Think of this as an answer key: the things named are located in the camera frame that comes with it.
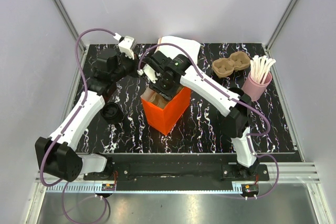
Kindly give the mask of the orange paper bag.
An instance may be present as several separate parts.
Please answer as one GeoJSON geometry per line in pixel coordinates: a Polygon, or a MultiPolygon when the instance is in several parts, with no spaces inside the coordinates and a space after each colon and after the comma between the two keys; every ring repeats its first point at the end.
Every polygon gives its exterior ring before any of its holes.
{"type": "Polygon", "coordinates": [[[163,135],[168,135],[179,118],[190,106],[191,90],[187,87],[180,88],[179,93],[168,102],[164,109],[154,106],[148,99],[155,91],[150,88],[141,95],[147,122],[163,135]]]}

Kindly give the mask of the brown cardboard cup carrier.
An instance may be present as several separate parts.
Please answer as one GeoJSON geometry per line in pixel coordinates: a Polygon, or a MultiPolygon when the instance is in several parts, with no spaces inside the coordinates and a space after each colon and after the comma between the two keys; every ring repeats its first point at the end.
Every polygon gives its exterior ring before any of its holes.
{"type": "Polygon", "coordinates": [[[166,105],[168,104],[168,101],[165,100],[160,94],[154,92],[150,98],[148,99],[148,102],[152,103],[154,106],[164,109],[166,105]]]}

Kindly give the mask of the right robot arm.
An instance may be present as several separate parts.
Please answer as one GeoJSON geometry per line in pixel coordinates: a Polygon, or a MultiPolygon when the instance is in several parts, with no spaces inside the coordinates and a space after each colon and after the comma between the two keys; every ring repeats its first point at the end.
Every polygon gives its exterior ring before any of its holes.
{"type": "Polygon", "coordinates": [[[251,140],[248,123],[249,111],[239,104],[251,104],[249,96],[240,89],[230,91],[193,66],[187,56],[177,55],[171,59],[157,51],[144,60],[154,70],[154,81],[150,81],[150,88],[160,94],[165,100],[172,101],[178,94],[180,86],[187,87],[212,104],[224,117],[224,134],[231,138],[234,145],[239,176],[250,180],[257,174],[256,157],[249,148],[251,140]]]}

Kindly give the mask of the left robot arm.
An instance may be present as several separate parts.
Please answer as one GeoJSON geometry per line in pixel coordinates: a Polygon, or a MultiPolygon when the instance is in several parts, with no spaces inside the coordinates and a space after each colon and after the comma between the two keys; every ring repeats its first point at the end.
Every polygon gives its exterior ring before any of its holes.
{"type": "Polygon", "coordinates": [[[95,173],[103,180],[113,175],[113,167],[102,154],[76,153],[77,145],[92,119],[112,104],[109,99],[117,82],[137,72],[138,59],[132,49],[107,48],[97,56],[86,89],[77,104],[48,138],[39,137],[35,151],[40,173],[74,181],[79,175],[95,173]]]}

